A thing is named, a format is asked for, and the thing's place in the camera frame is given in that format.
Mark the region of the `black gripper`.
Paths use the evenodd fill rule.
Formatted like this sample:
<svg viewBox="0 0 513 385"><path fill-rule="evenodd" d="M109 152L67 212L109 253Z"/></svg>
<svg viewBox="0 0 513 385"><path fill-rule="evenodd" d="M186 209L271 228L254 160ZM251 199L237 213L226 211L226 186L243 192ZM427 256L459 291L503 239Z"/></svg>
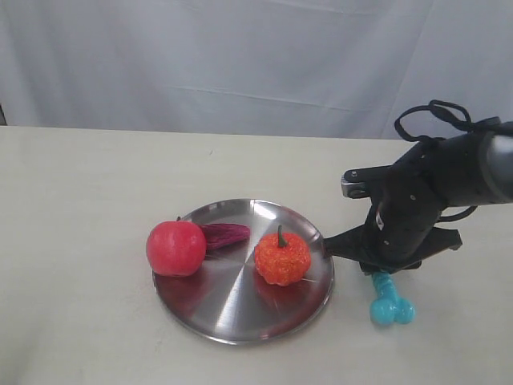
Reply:
<svg viewBox="0 0 513 385"><path fill-rule="evenodd" d="M393 164L372 167L371 206L362 225L323 239L324 251L359 263L366 273L417 269L463 241L459 221L487 203L480 136L419 142Z"/></svg>

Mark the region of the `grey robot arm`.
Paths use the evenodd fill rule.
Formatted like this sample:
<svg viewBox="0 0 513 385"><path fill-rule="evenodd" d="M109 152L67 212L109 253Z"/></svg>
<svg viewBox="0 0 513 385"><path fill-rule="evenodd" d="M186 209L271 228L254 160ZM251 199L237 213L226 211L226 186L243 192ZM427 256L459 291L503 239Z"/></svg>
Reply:
<svg viewBox="0 0 513 385"><path fill-rule="evenodd" d="M323 241L325 251L359 263L366 274L417 269L462 240L441 229L448 208L512 201L512 136L487 130L419 142L393 164L351 169L341 190L370 198L365 223Z"/></svg>

